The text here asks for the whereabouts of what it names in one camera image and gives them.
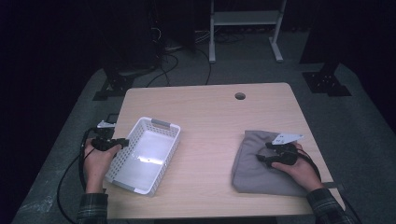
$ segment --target person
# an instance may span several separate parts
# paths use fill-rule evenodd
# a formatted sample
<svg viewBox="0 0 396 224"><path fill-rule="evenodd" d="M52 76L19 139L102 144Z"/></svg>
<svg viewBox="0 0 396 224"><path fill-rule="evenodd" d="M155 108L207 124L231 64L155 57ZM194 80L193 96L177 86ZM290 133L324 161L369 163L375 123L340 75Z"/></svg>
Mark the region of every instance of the person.
<svg viewBox="0 0 396 224"><path fill-rule="evenodd" d="M300 144L294 143L294 145L299 149L299 153L305 154ZM355 223L334 199L330 191L324 187L318 175L307 161L298 158L297 162L293 165L273 162L272 166L289 174L297 184L308 192L306 199L317 218L317 223Z"/></svg>
<svg viewBox="0 0 396 224"><path fill-rule="evenodd" d="M304 153L300 144L294 144L300 153ZM78 210L79 224L103 224L107 218L107 195L103 192L103 180L109 169L114 155L121 149L121 145L114 146L108 151L99 151L87 141L85 148L84 168L87 174L87 188L81 196ZM272 166L289 174L299 185L308 192L306 198L312 207L317 223L355 223L346 215L341 205L334 199L328 189L320 182L312 166L299 158L293 165L273 162Z"/></svg>
<svg viewBox="0 0 396 224"><path fill-rule="evenodd" d="M79 224L107 223L107 194L104 194L103 180L110 168L111 161L121 145L107 151L100 151L88 139L85 146L84 169L87 175L85 194L81 196L77 221Z"/></svg>

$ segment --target gray towel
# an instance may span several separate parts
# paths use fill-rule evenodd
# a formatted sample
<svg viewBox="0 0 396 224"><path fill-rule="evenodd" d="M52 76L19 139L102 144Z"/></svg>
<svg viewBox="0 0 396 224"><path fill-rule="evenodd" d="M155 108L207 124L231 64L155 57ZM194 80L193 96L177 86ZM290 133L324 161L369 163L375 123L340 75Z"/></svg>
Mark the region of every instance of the gray towel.
<svg viewBox="0 0 396 224"><path fill-rule="evenodd" d="M232 170L233 186L238 192L306 196L306 190L288 174L269 168L256 158L259 151L263 156L275 155L265 143L272 142L277 135L278 133L265 131L245 131L245 138L236 154Z"/></svg>

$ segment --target basket handle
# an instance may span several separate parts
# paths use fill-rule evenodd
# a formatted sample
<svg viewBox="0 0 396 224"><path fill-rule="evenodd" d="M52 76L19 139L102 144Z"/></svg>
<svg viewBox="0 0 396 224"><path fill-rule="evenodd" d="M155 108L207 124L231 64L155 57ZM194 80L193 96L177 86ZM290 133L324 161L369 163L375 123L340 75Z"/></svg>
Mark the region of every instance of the basket handle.
<svg viewBox="0 0 396 224"><path fill-rule="evenodd" d="M169 129L171 127L171 124L165 121L157 120L157 119L152 119L151 123L163 126L166 129Z"/></svg>

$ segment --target hole in table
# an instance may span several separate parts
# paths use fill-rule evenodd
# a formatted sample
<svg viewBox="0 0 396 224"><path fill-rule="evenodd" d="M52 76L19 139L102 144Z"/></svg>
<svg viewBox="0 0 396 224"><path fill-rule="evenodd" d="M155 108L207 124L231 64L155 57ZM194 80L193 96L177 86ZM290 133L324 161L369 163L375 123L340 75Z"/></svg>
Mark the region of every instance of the hole in table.
<svg viewBox="0 0 396 224"><path fill-rule="evenodd" d="M246 97L246 95L245 95L244 93L242 93L242 92L237 92L237 93L235 94L235 98L236 98L237 100L245 100L245 98L247 98L247 97Z"/></svg>

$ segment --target sleeve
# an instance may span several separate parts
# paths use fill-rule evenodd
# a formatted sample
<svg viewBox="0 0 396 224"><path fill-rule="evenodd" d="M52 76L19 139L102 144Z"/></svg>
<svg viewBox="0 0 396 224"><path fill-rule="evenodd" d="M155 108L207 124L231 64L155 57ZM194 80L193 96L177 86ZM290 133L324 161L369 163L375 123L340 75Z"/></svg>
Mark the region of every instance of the sleeve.
<svg viewBox="0 0 396 224"><path fill-rule="evenodd" d="M355 223L328 189L316 189L306 196L317 217L318 223Z"/></svg>
<svg viewBox="0 0 396 224"><path fill-rule="evenodd" d="M78 224L107 223L107 194L83 194L79 204Z"/></svg>

